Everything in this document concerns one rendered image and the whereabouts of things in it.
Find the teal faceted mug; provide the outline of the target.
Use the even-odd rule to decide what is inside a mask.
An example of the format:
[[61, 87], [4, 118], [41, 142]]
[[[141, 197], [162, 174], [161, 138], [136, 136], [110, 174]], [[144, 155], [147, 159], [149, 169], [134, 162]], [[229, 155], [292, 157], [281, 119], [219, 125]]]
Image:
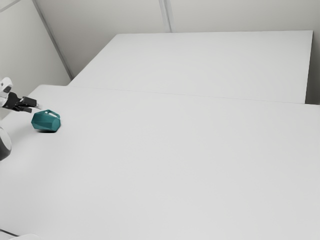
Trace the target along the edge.
[[39, 111], [33, 115], [31, 125], [35, 130], [55, 133], [61, 127], [61, 117], [50, 109]]

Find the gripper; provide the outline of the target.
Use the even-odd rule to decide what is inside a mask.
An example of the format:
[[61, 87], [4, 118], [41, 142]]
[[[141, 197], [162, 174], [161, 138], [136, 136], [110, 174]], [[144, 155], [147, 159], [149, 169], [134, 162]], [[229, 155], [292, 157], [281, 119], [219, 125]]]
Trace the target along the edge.
[[8, 98], [2, 107], [8, 110], [16, 111], [16, 112], [27, 112], [27, 113], [31, 113], [32, 108], [39, 109], [39, 110], [42, 109], [42, 105], [38, 103], [36, 99], [26, 97], [26, 96], [23, 96], [21, 99], [14, 92], [10, 92], [8, 94]]

